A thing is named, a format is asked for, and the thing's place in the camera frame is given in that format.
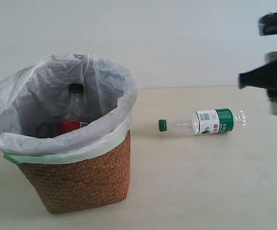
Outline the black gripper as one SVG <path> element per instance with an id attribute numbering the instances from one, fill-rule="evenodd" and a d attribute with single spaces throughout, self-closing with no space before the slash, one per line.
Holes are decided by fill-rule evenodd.
<path id="1" fill-rule="evenodd" d="M 277 116 L 277 51 L 266 54 L 265 65 L 238 76 L 238 88 L 247 86 L 268 89 L 270 113 Z"/>

